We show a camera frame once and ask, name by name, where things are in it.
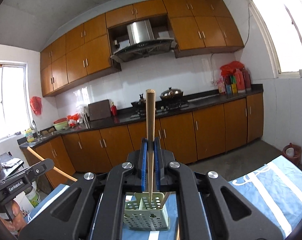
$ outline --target black countertop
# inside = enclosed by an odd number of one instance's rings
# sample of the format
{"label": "black countertop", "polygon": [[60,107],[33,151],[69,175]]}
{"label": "black countertop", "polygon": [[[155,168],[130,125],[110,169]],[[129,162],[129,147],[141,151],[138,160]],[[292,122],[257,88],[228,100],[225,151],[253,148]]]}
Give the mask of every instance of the black countertop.
{"label": "black countertop", "polygon": [[[255,85],[252,85],[252,90],[247,93],[239,93],[239,94],[234,94],[234,95],[221,95],[221,94],[217,93],[217,90],[212,90],[212,91],[206,91],[206,92],[197,93],[197,94],[193,94],[193,95],[187,95],[187,96],[183,97],[186,100],[191,100],[187,107],[184,107],[181,109],[170,110],[169,112],[157,113],[155,118],[163,118],[163,117],[168,117],[168,116],[172,116],[172,115],[177,115],[177,114],[182,114],[182,113],[187,113],[187,112],[207,108],[210,106],[220,105],[223,103],[238,100],[241,98],[245,98],[246,96],[254,95],[254,94],[258,94],[258,93],[262,93],[262,92],[263,92],[262,84],[255,84]],[[130,124],[130,123],[142,122],[142,121],[146,120],[145,117],[131,118],[131,116],[133,114],[135,114],[135,110],[133,108],[123,109],[123,111],[119,110],[117,116],[108,117],[108,118],[104,118],[104,119],[100,119],[100,120],[96,120],[96,121],[92,121],[92,122],[88,122],[88,123],[83,123],[74,128],[70,128],[68,130],[61,130],[60,132],[58,132],[48,138],[42,139],[41,141],[38,141],[36,143],[28,143],[28,142],[23,143],[20,145],[20,148],[26,148],[28,146],[37,147],[37,146],[42,145],[60,135],[65,135],[65,134],[75,133],[75,132],[90,131],[90,130],[98,130],[98,129],[103,129],[103,128],[110,128],[110,127],[119,126],[119,125],[126,125],[126,124]]]}

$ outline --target plastic container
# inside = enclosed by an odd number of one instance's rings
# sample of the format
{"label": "plastic container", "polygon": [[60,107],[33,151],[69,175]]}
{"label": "plastic container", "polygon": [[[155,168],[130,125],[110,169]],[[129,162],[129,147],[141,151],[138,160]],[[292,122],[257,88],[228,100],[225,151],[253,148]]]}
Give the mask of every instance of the plastic container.
{"label": "plastic container", "polygon": [[33,142],[33,141],[34,141],[34,137],[33,137],[32,129],[31,129],[31,128],[28,128],[28,129],[25,130],[24,132],[25,132],[26,140],[27,140],[28,142]]}

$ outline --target range hood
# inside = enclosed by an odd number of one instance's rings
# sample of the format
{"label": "range hood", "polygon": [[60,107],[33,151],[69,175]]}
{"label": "range hood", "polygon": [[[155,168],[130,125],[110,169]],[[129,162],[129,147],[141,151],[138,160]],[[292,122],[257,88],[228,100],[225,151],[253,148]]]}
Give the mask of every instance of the range hood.
{"label": "range hood", "polygon": [[150,21],[143,20],[127,25],[130,45],[111,56],[116,62],[128,62],[141,57],[169,52],[173,38],[154,38]]}

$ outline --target blue gripper pad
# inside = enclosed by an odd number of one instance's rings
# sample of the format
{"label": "blue gripper pad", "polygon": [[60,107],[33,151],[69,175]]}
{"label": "blue gripper pad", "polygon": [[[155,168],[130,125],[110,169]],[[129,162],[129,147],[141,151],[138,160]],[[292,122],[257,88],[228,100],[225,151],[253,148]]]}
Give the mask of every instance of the blue gripper pad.
{"label": "blue gripper pad", "polygon": [[145,139],[145,143],[143,146],[143,158],[142,158],[142,177],[141,177],[141,188],[142,192],[145,191],[145,184],[146,184],[146,160],[147,160],[147,140]]}

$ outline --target wooden stick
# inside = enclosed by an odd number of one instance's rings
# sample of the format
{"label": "wooden stick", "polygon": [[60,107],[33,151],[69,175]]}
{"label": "wooden stick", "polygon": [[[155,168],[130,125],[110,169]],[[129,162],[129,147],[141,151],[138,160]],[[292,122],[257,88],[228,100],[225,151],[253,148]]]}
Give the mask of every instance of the wooden stick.
{"label": "wooden stick", "polygon": [[146,98],[146,138],[148,146],[148,186],[149,198],[152,202],[153,168],[154,168],[154,129],[155,129],[155,90],[147,89]]}
{"label": "wooden stick", "polygon": [[[29,146],[27,147],[27,150],[32,153],[35,157],[37,157],[40,161],[44,161],[44,159],[38,155],[34,150],[32,150],[32,148],[30,148]],[[65,172],[61,171],[60,169],[58,169],[57,167],[53,167],[53,170],[55,170],[56,172],[60,173],[61,175],[67,177],[68,179],[70,180],[73,180],[73,181],[77,181],[76,178],[73,178],[72,176],[70,176],[69,174],[66,174]]]}

